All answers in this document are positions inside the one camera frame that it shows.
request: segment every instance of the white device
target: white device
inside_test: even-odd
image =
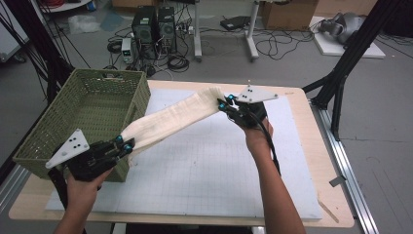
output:
[[[126,64],[132,64],[134,61],[134,52],[132,49],[131,38],[122,39],[122,56]]]
[[[247,85],[236,97],[237,101],[245,103],[256,103],[264,100],[276,99],[279,96],[256,86]]]
[[[70,138],[61,146],[56,154],[46,163],[46,168],[51,169],[67,160],[78,156],[90,149],[88,141],[82,130],[77,129]]]

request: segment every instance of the beige cloth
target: beige cloth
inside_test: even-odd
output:
[[[134,137],[131,157],[166,137],[218,112],[217,99],[224,99],[219,87],[202,89],[190,97],[129,124],[121,133],[124,140]]]

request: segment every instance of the green wicker basket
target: green wicker basket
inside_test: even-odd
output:
[[[49,178],[46,162],[76,129],[88,141],[116,137],[144,116],[150,91],[146,75],[135,71],[76,69],[14,156],[14,161],[41,178]],[[127,159],[108,181],[125,181]]]

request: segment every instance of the computer tower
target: computer tower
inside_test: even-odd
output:
[[[162,49],[170,54],[176,53],[175,18],[173,7],[163,7],[158,11],[158,24],[162,38]]]
[[[131,30],[136,42],[139,57],[156,59],[155,46],[160,39],[155,6],[138,6]]]

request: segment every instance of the cardboard box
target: cardboard box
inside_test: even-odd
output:
[[[265,3],[262,20],[269,30],[309,29],[319,0],[294,0],[287,4]]]
[[[367,16],[377,0],[319,0],[315,16],[334,17],[337,13],[353,12]]]
[[[137,6],[158,6],[158,0],[112,0],[115,8],[137,8]]]

